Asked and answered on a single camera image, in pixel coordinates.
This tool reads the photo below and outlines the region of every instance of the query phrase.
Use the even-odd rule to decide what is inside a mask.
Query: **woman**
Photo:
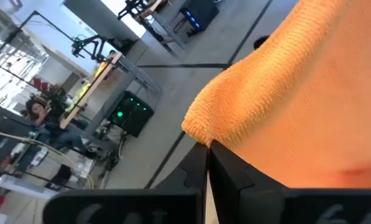
[[[55,142],[59,147],[76,147],[80,154],[90,156],[91,152],[83,145],[82,139],[79,135],[72,134],[67,130],[61,129],[59,121],[49,116],[51,108],[43,106],[36,100],[29,100],[26,102],[26,110],[31,120],[35,121],[37,127],[40,127],[40,134],[47,136],[44,143],[52,144]]]

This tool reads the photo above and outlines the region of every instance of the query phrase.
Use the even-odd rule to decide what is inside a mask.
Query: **gray floor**
[[[173,7],[176,1],[171,0]],[[220,13],[209,28],[189,40],[187,48],[174,58],[149,34],[145,34],[128,58],[137,65],[175,63],[227,63],[238,45],[269,0],[226,0]],[[285,19],[297,0],[272,0],[263,17],[235,57],[235,62],[253,52],[254,41],[271,34]],[[125,144],[123,160],[115,167],[107,183],[108,189],[141,189],[149,182],[174,141],[181,133],[181,123],[192,100],[198,92],[222,70],[218,68],[145,68],[163,88],[163,96],[156,106],[156,113],[139,138],[130,138]],[[163,180],[189,152],[195,141],[185,136],[153,183]],[[9,223],[35,223],[41,218],[41,202],[19,195],[10,196],[2,212],[10,214]],[[217,223],[214,206],[207,209],[207,223]]]

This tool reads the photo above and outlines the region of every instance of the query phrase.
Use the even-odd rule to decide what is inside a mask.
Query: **white cable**
[[[66,160],[70,161],[73,165],[73,169],[76,169],[76,170],[79,170],[81,173],[84,172],[87,174],[87,179],[88,179],[88,183],[89,183],[89,186],[91,189],[94,189],[94,181],[93,181],[93,178],[90,176],[90,174],[82,169],[79,169],[78,166],[76,165],[76,163],[74,161],[72,161],[67,155],[63,154],[62,152],[54,149],[53,147],[47,145],[47,144],[44,144],[40,141],[36,141],[36,140],[33,140],[33,139],[30,139],[30,138],[24,138],[24,137],[19,137],[19,136],[13,136],[13,135],[10,135],[10,134],[6,134],[6,133],[1,133],[0,132],[0,135],[1,136],[5,136],[5,137],[9,137],[9,138],[12,138],[12,139],[17,139],[17,140],[20,140],[20,141],[24,141],[24,142],[28,142],[28,143],[33,143],[33,144],[41,144],[43,146],[45,146],[50,152],[54,152],[62,157],[64,157]]]

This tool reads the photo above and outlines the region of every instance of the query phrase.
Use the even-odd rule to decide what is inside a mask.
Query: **cable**
[[[72,161],[68,156],[66,156],[65,154],[63,154],[62,152],[54,149],[53,147],[45,144],[45,143],[42,143],[40,141],[36,141],[36,140],[33,140],[33,139],[30,139],[30,138],[24,138],[24,137],[19,137],[19,136],[13,136],[13,135],[10,135],[10,134],[6,134],[6,133],[1,133],[0,132],[0,136],[5,136],[5,137],[9,137],[9,138],[12,138],[12,139],[17,139],[17,140],[20,140],[20,141],[23,141],[23,142],[28,142],[28,143],[31,143],[31,144],[39,144],[39,145],[43,145],[45,146],[49,151],[51,152],[54,152],[62,157],[64,157],[66,160],[68,160],[69,162],[71,162],[73,164],[73,169],[75,170],[79,170],[80,172],[85,172],[84,170],[81,170],[81,169],[78,169],[78,166],[76,165],[76,163],[74,161]],[[87,179],[88,179],[88,182],[89,182],[89,186],[91,189],[94,189],[94,181],[93,181],[93,178],[90,176],[89,173],[87,173]]]

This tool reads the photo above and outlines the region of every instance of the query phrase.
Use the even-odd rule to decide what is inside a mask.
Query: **black monitor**
[[[28,136],[33,129],[32,122],[0,107],[0,132],[14,136]],[[0,165],[20,141],[0,135]]]

